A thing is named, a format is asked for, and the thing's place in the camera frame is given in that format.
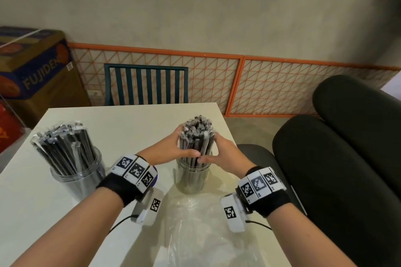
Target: clear cylinder container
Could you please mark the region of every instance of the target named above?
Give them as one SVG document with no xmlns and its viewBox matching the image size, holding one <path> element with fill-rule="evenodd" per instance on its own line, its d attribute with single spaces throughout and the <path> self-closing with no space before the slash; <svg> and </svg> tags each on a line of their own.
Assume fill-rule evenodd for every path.
<svg viewBox="0 0 401 267">
<path fill-rule="evenodd" d="M 106 176 L 102 154 L 98 148 L 93 147 L 93 149 L 96 154 L 95 162 L 80 173 L 63 176 L 56 173 L 53 168 L 50 168 L 52 176 L 61 182 L 78 202 L 91 195 L 96 190 L 96 186 Z"/>
<path fill-rule="evenodd" d="M 210 165 L 202 164 L 194 168 L 187 163 L 186 158 L 177 159 L 175 184 L 178 190 L 184 194 L 197 194 L 202 191 Z"/>
</svg>

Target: forearm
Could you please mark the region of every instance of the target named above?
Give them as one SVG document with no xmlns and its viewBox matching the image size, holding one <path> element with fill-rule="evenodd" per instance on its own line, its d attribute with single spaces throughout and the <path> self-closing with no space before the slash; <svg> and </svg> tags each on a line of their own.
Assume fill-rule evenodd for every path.
<svg viewBox="0 0 401 267">
<path fill-rule="evenodd" d="M 107 188 L 97 189 L 12 266 L 88 266 L 122 209 L 123 202 L 116 193 Z"/>
<path fill-rule="evenodd" d="M 267 220 L 293 267 L 356 267 L 293 204 L 279 207 L 267 217 Z"/>
</svg>

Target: lattice panel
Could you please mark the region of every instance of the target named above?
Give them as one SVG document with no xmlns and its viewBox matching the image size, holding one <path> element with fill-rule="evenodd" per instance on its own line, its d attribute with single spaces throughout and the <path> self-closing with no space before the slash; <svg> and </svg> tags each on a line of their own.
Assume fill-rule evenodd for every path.
<svg viewBox="0 0 401 267">
<path fill-rule="evenodd" d="M 104 63 L 122 63 L 135 65 L 166 65 L 189 68 L 188 100 L 189 102 L 216 102 L 222 113 L 227 107 L 230 90 L 233 85 L 238 59 L 188 57 L 150 53 L 130 53 L 117 51 L 100 51 L 92 49 L 74 49 L 73 57 L 81 74 L 86 89 L 101 90 L 103 98 L 91 98 L 93 106 L 102 106 L 105 95 Z M 134 87 L 134 103 L 138 103 L 136 91 L 136 72 L 131 70 Z M 118 105 L 115 72 L 112 73 L 112 94 L 114 104 Z M 122 69 L 125 104 L 128 104 L 128 92 L 125 70 Z M 171 102 L 174 103 L 174 73 L 171 72 Z M 180 74 L 180 102 L 183 102 L 183 73 Z M 147 103 L 146 73 L 142 71 L 143 99 Z M 156 103 L 156 73 L 152 71 L 153 103 Z M 162 71 L 162 102 L 166 102 L 165 71 Z"/>
<path fill-rule="evenodd" d="M 312 93 L 326 78 L 346 74 L 381 88 L 398 71 L 246 60 L 231 114 L 316 114 Z"/>
</svg>

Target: floor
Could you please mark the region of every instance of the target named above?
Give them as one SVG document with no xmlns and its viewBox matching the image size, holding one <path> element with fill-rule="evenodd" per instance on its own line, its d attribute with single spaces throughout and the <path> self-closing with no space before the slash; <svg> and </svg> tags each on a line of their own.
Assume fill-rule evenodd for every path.
<svg viewBox="0 0 401 267">
<path fill-rule="evenodd" d="M 273 138 L 289 118 L 225 118 L 236 144 L 260 145 L 273 152 Z"/>
</svg>

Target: black wristband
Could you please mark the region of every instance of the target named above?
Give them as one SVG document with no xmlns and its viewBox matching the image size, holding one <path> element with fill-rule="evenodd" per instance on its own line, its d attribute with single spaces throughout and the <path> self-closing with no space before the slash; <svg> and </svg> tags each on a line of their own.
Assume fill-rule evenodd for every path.
<svg viewBox="0 0 401 267">
<path fill-rule="evenodd" d="M 135 185 L 128 182 L 122 176 L 114 173 L 107 175 L 96 188 L 105 187 L 114 191 L 123 200 L 124 207 L 131 203 L 134 199 L 142 197 L 142 193 Z"/>
<path fill-rule="evenodd" d="M 261 169 L 263 169 L 263 167 L 259 166 L 253 167 L 248 170 L 246 175 L 249 175 Z M 257 200 L 256 202 L 254 202 L 249 206 L 252 210 L 255 210 L 261 216 L 268 217 L 274 210 L 290 202 L 291 200 L 286 191 L 281 189 L 265 197 L 262 197 L 261 199 Z"/>
</svg>

